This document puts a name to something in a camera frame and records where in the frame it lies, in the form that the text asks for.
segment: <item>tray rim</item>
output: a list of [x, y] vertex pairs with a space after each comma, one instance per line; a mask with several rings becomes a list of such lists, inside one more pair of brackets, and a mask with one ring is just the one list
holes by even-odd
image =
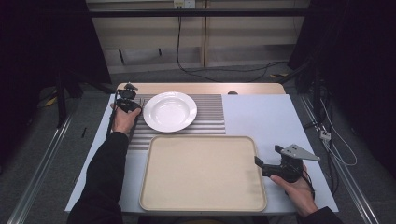
[[205, 212], [205, 213], [216, 213], [216, 212], [228, 212], [228, 213], [260, 213], [262, 212], [265, 207], [267, 206], [267, 197], [266, 197], [266, 193], [265, 193], [265, 186], [263, 184], [263, 180], [262, 180], [262, 172], [260, 171], [260, 169], [257, 169], [257, 173], [260, 177], [260, 185], [261, 185], [261, 192], [262, 192], [262, 206], [260, 208], [258, 208], [257, 210], [252, 210], [252, 209], [240, 209], [240, 210], [231, 210], [231, 209], [219, 209], [219, 210], [198, 210], [198, 209], [173, 209], [173, 208], [169, 208], [169, 209], [156, 209], [156, 208], [148, 208], [144, 205], [144, 203], [142, 202], [142, 195], [143, 195], [143, 191], [144, 191], [144, 186], [146, 183], [146, 176], [147, 176], [147, 169], [149, 167], [149, 158], [150, 158], [150, 151], [151, 151], [151, 146], [152, 143], [157, 140], [157, 139], [161, 139], [161, 138], [220, 138], [220, 139], [224, 139], [224, 138], [244, 138], [247, 139], [248, 141], [250, 141], [253, 146], [254, 146], [254, 153], [255, 155], [258, 155], [258, 149], [256, 146], [256, 143], [254, 141], [254, 139], [250, 136], [247, 135], [226, 135], [226, 134], [159, 134], [154, 136], [151, 140], [150, 140], [150, 144], [148, 147], [148, 155], [146, 158], [146, 165], [145, 165], [145, 171], [144, 171], [144, 175], [143, 175], [143, 181], [142, 181], [142, 185], [140, 188], [140, 194], [139, 194], [139, 205], [141, 208], [143, 208], [143, 210], [145, 211], [149, 211], [149, 212], [161, 212], [161, 213], [172, 213], [172, 212], [180, 212], [180, 213], [189, 213], [189, 212]]

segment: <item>table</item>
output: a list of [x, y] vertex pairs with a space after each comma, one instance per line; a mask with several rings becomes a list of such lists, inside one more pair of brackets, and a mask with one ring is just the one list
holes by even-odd
[[[274, 152], [274, 145], [287, 147], [297, 144], [313, 152], [304, 129], [297, 117], [293, 104], [283, 87], [269, 83], [134, 83], [138, 94], [158, 94], [165, 91], [181, 91], [187, 94], [221, 94], [223, 102], [226, 134], [248, 135], [257, 145], [259, 157], [265, 163], [279, 164], [280, 155]], [[229, 95], [236, 91], [239, 95]], [[103, 143], [111, 110], [107, 109], [87, 160], [81, 170], [78, 182], [65, 208], [69, 212], [84, 187], [85, 172], [97, 148]], [[139, 205], [140, 188], [146, 166], [147, 151], [129, 151], [126, 156], [125, 178], [120, 206], [124, 213], [146, 214]], [[316, 190], [318, 207], [329, 206], [334, 212], [338, 208], [327, 186], [323, 173], [316, 161], [304, 162], [311, 175]], [[267, 207], [261, 212], [265, 215], [285, 215], [295, 212], [284, 190], [264, 177]], [[203, 212], [185, 215], [244, 215], [236, 213]]]

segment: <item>person's right hand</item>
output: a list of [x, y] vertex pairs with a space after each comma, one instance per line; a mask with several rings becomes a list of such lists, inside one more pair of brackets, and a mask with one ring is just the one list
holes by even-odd
[[134, 119], [141, 111], [142, 110], [140, 108], [137, 108], [134, 111], [128, 111], [128, 113], [125, 113], [121, 108], [116, 108], [116, 117], [114, 118], [112, 127], [113, 132], [128, 134], [134, 126]]
[[277, 175], [271, 175], [270, 178], [288, 193], [289, 198], [293, 202], [297, 209], [297, 213], [300, 216], [307, 217], [308, 215], [318, 211], [312, 196], [311, 188], [309, 188], [305, 180], [299, 178], [296, 182], [289, 183]]

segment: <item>beige tray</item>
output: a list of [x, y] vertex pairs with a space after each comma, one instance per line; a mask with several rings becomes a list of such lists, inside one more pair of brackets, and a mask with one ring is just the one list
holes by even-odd
[[267, 201], [255, 155], [246, 136], [154, 137], [140, 205], [149, 211], [260, 212]]

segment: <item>light wood panel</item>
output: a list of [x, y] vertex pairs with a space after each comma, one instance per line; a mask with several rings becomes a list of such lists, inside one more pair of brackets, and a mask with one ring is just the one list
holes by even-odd
[[[294, 8], [307, 7], [299, 1], [214, 1], [210, 8]], [[303, 17], [213, 17], [206, 23], [207, 47], [295, 44]]]
[[[138, 94], [159, 94], [166, 91], [179, 91], [186, 94], [286, 94], [283, 86], [277, 83], [133, 83]], [[118, 89], [123, 90], [125, 83]]]
[[[202, 7], [203, 1], [196, 1]], [[130, 3], [89, 3], [89, 9], [164, 9], [173, 8], [173, 1]], [[102, 49], [157, 49], [177, 47], [177, 18], [93, 18], [93, 25]], [[181, 47], [201, 47], [203, 18], [183, 18]]]

